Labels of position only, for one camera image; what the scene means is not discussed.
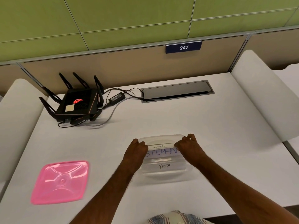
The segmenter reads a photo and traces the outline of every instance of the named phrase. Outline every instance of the person's left hand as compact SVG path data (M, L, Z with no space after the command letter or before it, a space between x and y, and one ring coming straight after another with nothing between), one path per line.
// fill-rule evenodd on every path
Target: person's left hand
M138 143L138 139L134 139L127 148L120 167L133 175L140 168L148 149L145 142Z

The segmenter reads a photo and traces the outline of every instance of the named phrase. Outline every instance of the gray cable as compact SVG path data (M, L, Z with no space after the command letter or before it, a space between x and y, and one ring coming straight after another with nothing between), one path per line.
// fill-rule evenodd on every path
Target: gray cable
M131 99L131 98L135 98L135 97L127 97L127 98L123 99L121 102L123 102L123 101L125 101L125 100L128 100L128 99ZM107 123L107 122L111 119L111 117L112 117L112 115L113 115L115 109L117 108L117 106L118 106L121 102L119 102L119 103L115 106L115 108L113 109L113 111L112 111L110 117L109 117L105 122L103 122L103 123L101 123L101 124L98 124L98 125L88 125L88 124L86 124L86 123L84 123L84 122L83 122L82 124L85 125L85 126L89 126L89 127L99 127L99 126L104 125L105 123Z

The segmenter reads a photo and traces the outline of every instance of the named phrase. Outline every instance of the blue sign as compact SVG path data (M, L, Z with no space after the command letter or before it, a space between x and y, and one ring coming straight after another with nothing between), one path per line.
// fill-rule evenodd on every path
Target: blue sign
M170 44L170 45L166 45L166 53L200 50L201 46L202 46L202 41L191 41L191 42L180 43L180 44Z

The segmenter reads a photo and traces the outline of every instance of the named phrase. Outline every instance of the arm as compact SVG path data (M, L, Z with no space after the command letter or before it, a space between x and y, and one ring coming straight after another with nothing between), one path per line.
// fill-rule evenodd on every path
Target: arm
M289 223L299 219L277 203L244 184L208 157L193 134L174 145L184 158L207 178L244 224Z
M77 214L70 224L110 224L134 173L140 168L148 151L144 142L134 139L121 164L109 181Z

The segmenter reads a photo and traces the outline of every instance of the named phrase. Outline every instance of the hand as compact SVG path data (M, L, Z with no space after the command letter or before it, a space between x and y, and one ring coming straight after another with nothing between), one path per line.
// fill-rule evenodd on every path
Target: hand
M148 149L145 142L138 143L138 139L134 139L127 148L120 167L133 175L140 168Z
M197 143L194 134L188 134L187 137L183 137L180 141L174 144L178 148L183 157L193 166L197 166L202 157L207 155Z

